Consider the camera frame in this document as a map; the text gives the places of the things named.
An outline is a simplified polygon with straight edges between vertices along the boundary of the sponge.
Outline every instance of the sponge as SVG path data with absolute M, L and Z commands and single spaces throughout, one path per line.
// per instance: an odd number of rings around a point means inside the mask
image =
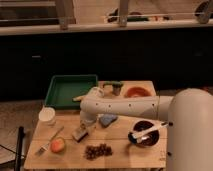
M 118 119 L 118 116 L 115 114 L 103 114 L 100 118 L 99 118 L 99 123 L 103 126 L 103 127 L 108 127 L 112 122 L 116 121 Z

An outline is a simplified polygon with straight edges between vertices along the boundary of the white cup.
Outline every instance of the white cup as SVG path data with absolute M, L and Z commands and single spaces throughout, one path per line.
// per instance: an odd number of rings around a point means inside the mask
M 56 123 L 55 109 L 52 107 L 43 107 L 39 112 L 39 120 L 49 126 L 53 126 Z

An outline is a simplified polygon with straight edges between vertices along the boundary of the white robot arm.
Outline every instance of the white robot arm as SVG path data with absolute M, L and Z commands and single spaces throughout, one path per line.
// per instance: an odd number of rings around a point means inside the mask
M 81 102 L 81 119 L 92 125 L 99 113 L 168 120 L 167 171 L 213 169 L 213 98 L 199 89 L 186 89 L 174 97 L 103 99 L 92 88 Z
M 117 114 L 131 117 L 167 120 L 173 97 L 149 96 L 124 99 L 105 99 L 99 87 L 92 88 L 81 102 L 81 119 L 85 125 L 94 123 L 97 114 Z

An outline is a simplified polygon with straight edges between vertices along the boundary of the green tray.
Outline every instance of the green tray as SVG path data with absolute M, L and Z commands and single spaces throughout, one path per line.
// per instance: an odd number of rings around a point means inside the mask
M 55 109 L 80 109 L 80 102 L 74 102 L 73 98 L 87 94 L 95 86 L 98 86 L 97 75 L 55 75 L 44 105 Z

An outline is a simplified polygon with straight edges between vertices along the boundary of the floor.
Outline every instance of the floor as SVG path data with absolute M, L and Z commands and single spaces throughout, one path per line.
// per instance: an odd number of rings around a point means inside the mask
M 166 90 L 157 92 L 158 95 L 175 95 L 180 90 Z M 38 113 L 43 106 L 43 100 L 0 102 L 0 144 L 14 150 L 19 126 L 24 127 L 26 140 L 23 153 L 26 154 L 30 139 L 38 121 Z M 1 168 L 1 163 L 13 160 L 15 155 L 0 147 L 0 170 L 11 171 L 10 167 Z

